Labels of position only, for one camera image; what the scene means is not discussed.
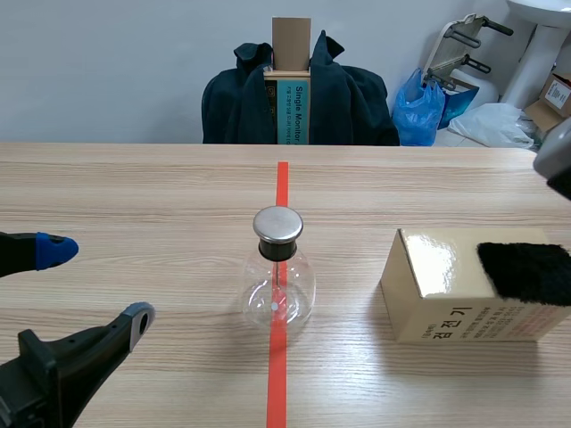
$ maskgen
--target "gray device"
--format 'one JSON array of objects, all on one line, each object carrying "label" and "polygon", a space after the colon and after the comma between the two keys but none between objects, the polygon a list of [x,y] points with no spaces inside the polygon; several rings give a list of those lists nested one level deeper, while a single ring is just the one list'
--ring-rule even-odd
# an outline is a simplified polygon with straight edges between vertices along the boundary
[{"label": "gray device", "polygon": [[534,168],[551,188],[571,200],[571,118],[547,135]]}]

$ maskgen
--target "black sponge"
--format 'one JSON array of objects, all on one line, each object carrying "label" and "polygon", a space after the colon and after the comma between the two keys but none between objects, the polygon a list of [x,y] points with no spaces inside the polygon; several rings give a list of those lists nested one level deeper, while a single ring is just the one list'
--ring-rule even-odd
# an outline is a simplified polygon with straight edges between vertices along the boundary
[{"label": "black sponge", "polygon": [[571,306],[571,256],[564,248],[533,243],[480,243],[478,255],[502,298]]}]

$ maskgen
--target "dark green jacket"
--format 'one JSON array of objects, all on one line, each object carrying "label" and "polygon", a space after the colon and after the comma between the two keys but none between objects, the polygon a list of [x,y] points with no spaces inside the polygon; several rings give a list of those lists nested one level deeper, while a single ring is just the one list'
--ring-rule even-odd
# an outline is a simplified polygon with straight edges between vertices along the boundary
[{"label": "dark green jacket", "polygon": [[[310,144],[399,145],[386,105],[385,82],[375,73],[342,67],[343,48],[321,32],[311,59]],[[268,44],[244,44],[235,70],[220,73],[203,96],[205,144],[274,144],[274,122],[264,83]]]}]

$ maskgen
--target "glass carafe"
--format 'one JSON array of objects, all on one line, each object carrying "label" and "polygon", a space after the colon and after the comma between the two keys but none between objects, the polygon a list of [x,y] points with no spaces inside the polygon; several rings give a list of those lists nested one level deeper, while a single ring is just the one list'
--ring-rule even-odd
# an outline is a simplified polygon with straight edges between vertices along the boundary
[{"label": "glass carafe", "polygon": [[244,264],[242,311],[260,327],[269,328],[273,317],[296,329],[315,302],[315,274],[296,242],[302,217],[287,207],[269,207],[258,212],[253,230],[260,244]]}]

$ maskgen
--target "stainless steel cap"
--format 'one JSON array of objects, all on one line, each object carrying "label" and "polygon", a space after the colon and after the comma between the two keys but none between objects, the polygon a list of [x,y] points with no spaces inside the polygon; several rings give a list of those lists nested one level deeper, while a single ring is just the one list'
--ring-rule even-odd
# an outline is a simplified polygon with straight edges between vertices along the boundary
[{"label": "stainless steel cap", "polygon": [[253,230],[266,243],[292,243],[302,234],[303,220],[291,208],[268,207],[254,217]]}]

